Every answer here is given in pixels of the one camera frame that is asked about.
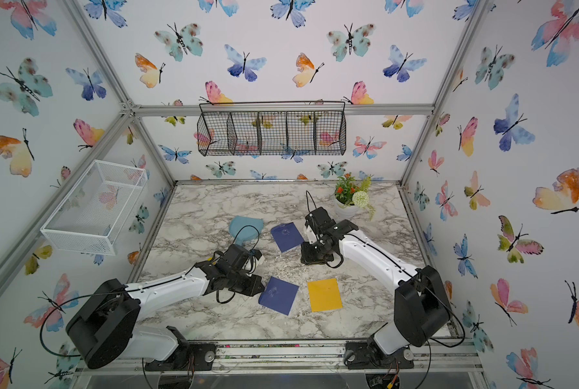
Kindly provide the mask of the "yellow envelope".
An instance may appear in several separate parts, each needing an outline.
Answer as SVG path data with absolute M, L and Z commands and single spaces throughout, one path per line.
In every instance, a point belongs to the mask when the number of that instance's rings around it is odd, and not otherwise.
M 339 285 L 335 278 L 310 281 L 307 288 L 313 312 L 334 311 L 343 307 Z

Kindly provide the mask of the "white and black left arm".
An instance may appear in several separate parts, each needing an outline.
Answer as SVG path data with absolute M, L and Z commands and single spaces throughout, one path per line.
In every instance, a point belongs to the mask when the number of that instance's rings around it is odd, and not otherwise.
M 176 327 L 146 327 L 141 320 L 175 303 L 228 290 L 254 297 L 263 293 L 255 275 L 258 249 L 232 244 L 210 260 L 156 280 L 122 284 L 116 279 L 100 285 L 69 321 L 66 332 L 89 369 L 118 359 L 142 360 L 149 371 L 206 371 L 213 345 L 190 344 Z

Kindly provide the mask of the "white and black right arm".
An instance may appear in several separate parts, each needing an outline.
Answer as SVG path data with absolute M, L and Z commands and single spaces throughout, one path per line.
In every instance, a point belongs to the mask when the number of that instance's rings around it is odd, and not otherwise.
M 334 221 L 323 207 L 309 212 L 305 221 L 309 240 L 301 244 L 305 265 L 329 265 L 334 256 L 350 260 L 378 280 L 394 296 L 393 321 L 371 335 L 365 347 L 352 351 L 347 366 L 382 366 L 403 355 L 410 345 L 420 347 L 451 319 L 442 279 L 431 266 L 415 267 L 367 237 L 349 220 Z

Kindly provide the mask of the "artificial flowers in white pot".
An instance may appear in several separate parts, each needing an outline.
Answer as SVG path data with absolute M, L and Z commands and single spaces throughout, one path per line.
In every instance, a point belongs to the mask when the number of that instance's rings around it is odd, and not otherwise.
M 360 210 L 369 214 L 369 220 L 375 216 L 376 210 L 370 200 L 372 179 L 360 176 L 359 180 L 351 173 L 339 176 L 334 192 L 336 214 L 341 219 L 351 219 Z

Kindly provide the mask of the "teal plastic scoop dish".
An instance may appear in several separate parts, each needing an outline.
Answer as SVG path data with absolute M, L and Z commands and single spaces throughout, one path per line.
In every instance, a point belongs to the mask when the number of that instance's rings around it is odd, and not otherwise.
M 256 240 L 263 227 L 262 219 L 237 216 L 229 223 L 229 234 L 234 238 L 235 244 L 243 245 L 246 242 Z

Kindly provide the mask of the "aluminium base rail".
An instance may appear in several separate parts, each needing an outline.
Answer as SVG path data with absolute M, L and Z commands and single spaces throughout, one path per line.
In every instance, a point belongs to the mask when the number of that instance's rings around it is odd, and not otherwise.
M 191 369 L 189 374 L 315 374 L 394 372 L 390 362 L 380 366 L 350 369 L 347 340 L 275 340 L 216 343 L 211 363 Z M 482 373 L 478 353 L 469 341 L 455 348 L 431 342 L 430 346 L 414 347 L 401 356 L 402 373 Z

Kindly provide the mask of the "white mesh wall basket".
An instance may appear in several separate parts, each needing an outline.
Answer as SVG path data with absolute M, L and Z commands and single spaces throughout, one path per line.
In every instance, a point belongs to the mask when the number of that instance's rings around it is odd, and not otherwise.
M 116 241 L 148 181 L 145 168 L 95 160 L 40 228 L 61 251 L 116 255 Z

